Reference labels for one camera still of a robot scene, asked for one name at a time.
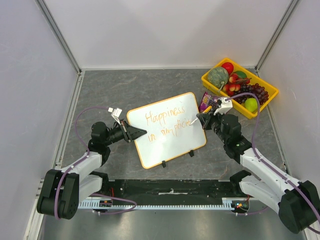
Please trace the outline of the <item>white marker pen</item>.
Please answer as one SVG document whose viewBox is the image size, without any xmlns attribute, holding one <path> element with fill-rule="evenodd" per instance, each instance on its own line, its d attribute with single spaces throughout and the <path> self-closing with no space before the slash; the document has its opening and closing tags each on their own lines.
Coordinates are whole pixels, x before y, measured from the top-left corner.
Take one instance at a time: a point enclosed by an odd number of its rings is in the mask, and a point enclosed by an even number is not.
<svg viewBox="0 0 320 240">
<path fill-rule="evenodd" d="M 201 123 L 201 125 L 203 125 L 206 122 L 206 120 L 208 119 L 209 113 L 211 112 L 211 110 L 212 110 L 212 106 L 209 105 L 203 112 L 198 113 L 196 115 L 196 119 L 191 121 L 189 125 L 191 126 L 197 121 L 199 121 Z"/>
</svg>

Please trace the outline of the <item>yellow framed whiteboard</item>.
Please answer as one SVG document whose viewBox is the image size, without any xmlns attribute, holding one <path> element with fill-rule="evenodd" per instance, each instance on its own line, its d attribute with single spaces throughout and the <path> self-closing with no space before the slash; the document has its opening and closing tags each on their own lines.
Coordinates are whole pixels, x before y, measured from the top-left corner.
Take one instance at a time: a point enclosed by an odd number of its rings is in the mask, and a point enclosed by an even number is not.
<svg viewBox="0 0 320 240">
<path fill-rule="evenodd" d="M 196 115 L 196 96 L 186 92 L 127 112 L 128 123 L 146 131 L 134 141 L 144 169 L 173 160 L 207 143 Z"/>
</svg>

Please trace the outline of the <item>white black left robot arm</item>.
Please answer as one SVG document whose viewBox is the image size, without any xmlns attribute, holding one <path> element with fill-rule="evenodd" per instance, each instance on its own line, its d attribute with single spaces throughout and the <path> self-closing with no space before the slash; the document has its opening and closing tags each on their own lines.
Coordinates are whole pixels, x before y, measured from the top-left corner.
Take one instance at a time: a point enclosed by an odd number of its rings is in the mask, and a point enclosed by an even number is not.
<svg viewBox="0 0 320 240">
<path fill-rule="evenodd" d="M 62 169 L 50 169 L 46 173 L 36 205 L 37 212 L 69 220 L 77 212 L 79 203 L 91 194 L 106 196 L 110 185 L 95 170 L 107 162 L 110 145 L 121 140 L 130 143 L 146 134 L 145 129 L 131 126 L 125 120 L 117 122 L 113 128 L 102 121 L 94 123 L 84 155 Z"/>
</svg>

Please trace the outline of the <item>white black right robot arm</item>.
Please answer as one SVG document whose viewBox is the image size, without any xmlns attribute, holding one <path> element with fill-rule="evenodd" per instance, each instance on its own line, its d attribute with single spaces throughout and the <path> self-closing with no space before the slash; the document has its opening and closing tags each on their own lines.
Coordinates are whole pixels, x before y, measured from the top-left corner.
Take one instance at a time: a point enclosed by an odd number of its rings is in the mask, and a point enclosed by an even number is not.
<svg viewBox="0 0 320 240">
<path fill-rule="evenodd" d="M 208 112 L 196 117 L 204 130 L 215 132 L 229 158 L 248 169 L 232 176 L 235 181 L 229 184 L 229 191 L 233 196 L 246 194 L 258 199 L 294 234 L 304 229 L 319 233 L 311 227 L 320 220 L 320 198 L 312 182 L 301 182 L 267 160 L 242 135 L 237 116 Z"/>
</svg>

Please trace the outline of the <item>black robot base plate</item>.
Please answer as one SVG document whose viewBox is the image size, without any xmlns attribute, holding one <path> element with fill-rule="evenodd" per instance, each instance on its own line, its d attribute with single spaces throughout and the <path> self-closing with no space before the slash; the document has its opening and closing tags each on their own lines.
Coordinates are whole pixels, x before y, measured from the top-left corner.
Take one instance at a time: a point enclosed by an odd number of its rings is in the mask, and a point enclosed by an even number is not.
<svg viewBox="0 0 320 240">
<path fill-rule="evenodd" d="M 101 195 L 131 200 L 138 205 L 218 205 L 223 198 L 254 199 L 230 181 L 217 179 L 115 179 L 92 194 Z"/>
</svg>

